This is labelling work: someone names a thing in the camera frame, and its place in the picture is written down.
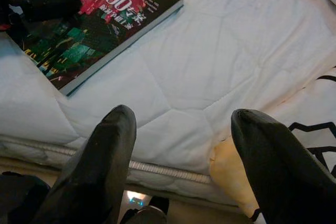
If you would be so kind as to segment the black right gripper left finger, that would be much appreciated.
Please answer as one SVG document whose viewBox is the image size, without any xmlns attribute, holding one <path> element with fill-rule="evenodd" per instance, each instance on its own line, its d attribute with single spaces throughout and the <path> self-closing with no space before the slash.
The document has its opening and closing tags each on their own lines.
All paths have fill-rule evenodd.
<svg viewBox="0 0 336 224">
<path fill-rule="evenodd" d="M 32 223 L 117 223 L 137 125 L 113 108 L 61 170 Z"/>
</svg>

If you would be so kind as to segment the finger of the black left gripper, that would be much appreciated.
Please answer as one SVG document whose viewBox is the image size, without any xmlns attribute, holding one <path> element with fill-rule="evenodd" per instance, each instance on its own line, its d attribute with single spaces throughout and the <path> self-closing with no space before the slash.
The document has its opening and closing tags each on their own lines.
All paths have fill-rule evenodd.
<svg viewBox="0 0 336 224">
<path fill-rule="evenodd" d="M 42 22 L 63 18 L 79 12 L 81 0 L 7 0 L 13 7 L 23 11 L 22 16 L 27 22 Z"/>
</svg>

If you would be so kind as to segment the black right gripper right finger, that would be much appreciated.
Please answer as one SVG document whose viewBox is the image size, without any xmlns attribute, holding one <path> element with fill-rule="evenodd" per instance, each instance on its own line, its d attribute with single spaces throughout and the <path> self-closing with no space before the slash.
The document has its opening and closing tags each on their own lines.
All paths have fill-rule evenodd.
<svg viewBox="0 0 336 224">
<path fill-rule="evenodd" d="M 266 223 L 335 223 L 335 177 L 284 124 L 237 109 L 231 133 Z"/>
</svg>

